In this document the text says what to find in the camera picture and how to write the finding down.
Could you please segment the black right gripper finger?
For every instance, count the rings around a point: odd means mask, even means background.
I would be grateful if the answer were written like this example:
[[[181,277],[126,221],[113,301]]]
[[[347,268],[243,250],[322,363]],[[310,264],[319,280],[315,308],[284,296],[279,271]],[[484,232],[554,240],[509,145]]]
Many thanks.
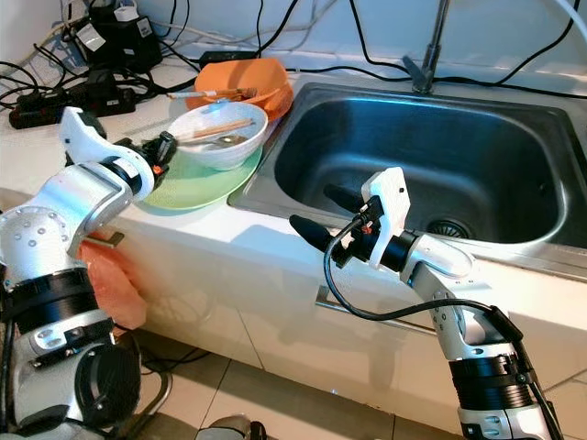
[[[297,234],[306,243],[309,243],[311,247],[317,248],[317,250],[323,253],[327,253],[328,243],[341,232],[341,230],[336,232],[328,231],[322,224],[312,221],[309,218],[297,216],[297,214],[290,216],[290,226],[296,230]]]
[[[349,211],[349,213],[359,214],[360,211],[364,211],[366,205],[368,205],[363,194],[357,192],[357,190],[339,187],[339,185],[336,184],[327,184],[326,187],[324,187],[324,194],[328,200],[335,202],[339,208],[343,208],[344,210]]]

